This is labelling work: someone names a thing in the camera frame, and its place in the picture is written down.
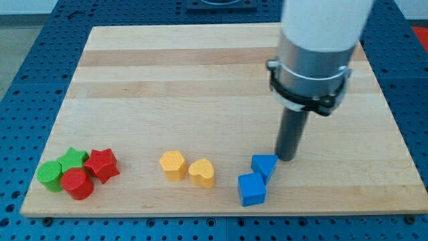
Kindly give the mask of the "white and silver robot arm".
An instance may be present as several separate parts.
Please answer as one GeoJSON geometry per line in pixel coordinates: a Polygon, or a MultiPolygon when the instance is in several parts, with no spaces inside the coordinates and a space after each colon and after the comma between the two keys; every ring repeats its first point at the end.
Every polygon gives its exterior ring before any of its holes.
{"type": "Polygon", "coordinates": [[[284,1],[276,57],[266,65],[270,88],[286,108],[328,116],[338,107],[372,6],[372,0],[284,1]]]}

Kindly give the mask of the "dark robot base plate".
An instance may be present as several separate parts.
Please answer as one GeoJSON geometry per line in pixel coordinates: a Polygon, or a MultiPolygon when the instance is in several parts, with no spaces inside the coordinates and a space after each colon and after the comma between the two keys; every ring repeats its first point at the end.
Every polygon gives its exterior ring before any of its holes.
{"type": "Polygon", "coordinates": [[[186,0],[186,12],[256,10],[257,0],[186,0]]]}

